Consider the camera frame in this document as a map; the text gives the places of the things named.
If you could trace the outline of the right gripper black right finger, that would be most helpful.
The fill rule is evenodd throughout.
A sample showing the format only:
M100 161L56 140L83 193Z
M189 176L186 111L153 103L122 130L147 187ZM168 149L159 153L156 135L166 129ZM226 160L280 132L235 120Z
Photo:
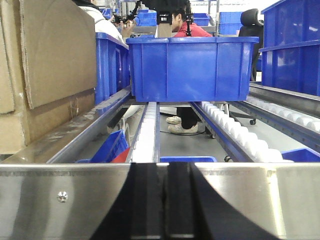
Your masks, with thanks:
M165 227L169 240L276 239L231 206L190 162L167 167Z

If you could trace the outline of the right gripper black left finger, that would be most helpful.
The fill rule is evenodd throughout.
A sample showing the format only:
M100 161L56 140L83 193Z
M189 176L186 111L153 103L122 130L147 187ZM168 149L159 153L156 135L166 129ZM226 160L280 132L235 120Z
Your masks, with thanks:
M162 240L163 204L156 163L132 163L91 240Z

